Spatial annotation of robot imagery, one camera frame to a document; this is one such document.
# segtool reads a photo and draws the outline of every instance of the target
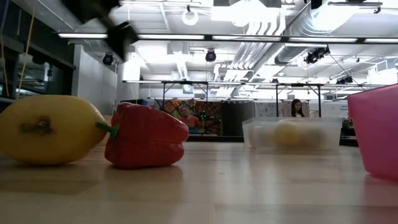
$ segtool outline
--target mural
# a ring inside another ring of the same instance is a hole
[[[156,100],[155,108],[161,110],[162,103]],[[220,102],[172,99],[165,101],[164,111],[184,122],[190,134],[222,135]]]

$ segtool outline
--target plastic bin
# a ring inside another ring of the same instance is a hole
[[[342,119],[251,118],[242,126],[246,147],[336,149]]]
[[[398,180],[398,85],[348,97],[348,111],[366,171]]]

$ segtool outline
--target red bell pepper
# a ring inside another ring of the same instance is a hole
[[[105,158],[122,169],[169,166],[179,161],[188,127],[163,111],[132,103],[118,105],[109,131]]]

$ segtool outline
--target green stem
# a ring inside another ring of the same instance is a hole
[[[103,131],[109,132],[109,136],[110,136],[111,139],[115,139],[116,136],[118,135],[118,132],[119,132],[119,125],[118,124],[113,126],[113,127],[111,127],[111,126],[109,126],[109,125],[107,125],[105,123],[96,122],[95,126],[97,128],[99,128],[99,129],[103,130]]]

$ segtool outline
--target pink plastic container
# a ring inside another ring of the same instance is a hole
[[[398,85],[348,97],[348,111],[366,171],[398,180]]]

